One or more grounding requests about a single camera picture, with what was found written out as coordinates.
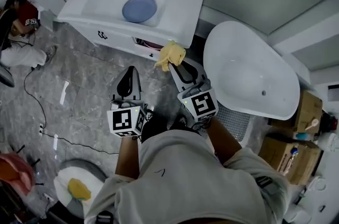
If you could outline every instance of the gray t-shirt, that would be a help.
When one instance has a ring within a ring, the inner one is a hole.
[[[95,198],[85,224],[106,210],[114,224],[177,224],[216,218],[281,223],[289,183],[250,149],[220,163],[196,133],[171,130],[146,140],[137,180],[114,175]]]

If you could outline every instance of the blue plate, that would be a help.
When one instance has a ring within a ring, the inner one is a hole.
[[[122,8],[122,15],[129,22],[141,23],[151,18],[156,11],[154,0],[128,0]]]

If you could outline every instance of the cabinet drawer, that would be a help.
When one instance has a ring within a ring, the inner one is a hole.
[[[154,61],[158,61],[159,53],[160,53],[158,50],[154,50],[146,46],[138,45],[136,43],[134,45],[135,45],[135,51],[137,55],[154,60]]]
[[[93,43],[93,31],[90,31],[87,29],[83,24],[79,23],[69,23],[71,26],[73,26],[81,35],[83,35],[87,40]]]

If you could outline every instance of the marble floor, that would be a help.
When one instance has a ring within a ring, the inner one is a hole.
[[[26,80],[26,89],[43,106],[47,118],[44,132],[117,153],[120,138],[109,133],[106,111],[110,103],[110,85],[124,68],[134,65],[139,71],[142,98],[155,111],[172,123],[183,109],[176,100],[177,89],[170,73],[154,68],[154,62],[105,46],[94,47],[68,24],[61,24],[55,33],[44,27],[35,34],[34,46],[47,50],[56,44],[58,51],[51,63],[35,70]],[[25,148],[20,155],[29,163],[40,158],[35,166],[36,186],[23,200],[37,215],[43,215],[47,193],[56,200],[53,179],[61,162],[73,158],[89,160],[110,176],[114,173],[117,155],[98,153],[89,148],[70,145],[62,140],[53,149],[53,139],[39,136],[39,124],[44,124],[38,103],[24,91],[23,82],[30,68],[18,66],[11,69],[15,87],[0,84],[0,150]],[[69,82],[63,104],[61,92]],[[264,132],[266,121],[257,118],[256,132]],[[258,152],[262,135],[251,136],[250,145]]]

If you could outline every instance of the white bathtub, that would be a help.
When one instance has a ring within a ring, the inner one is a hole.
[[[204,68],[225,107],[279,120],[297,109],[300,87],[292,68],[245,25],[228,21],[209,34]]]

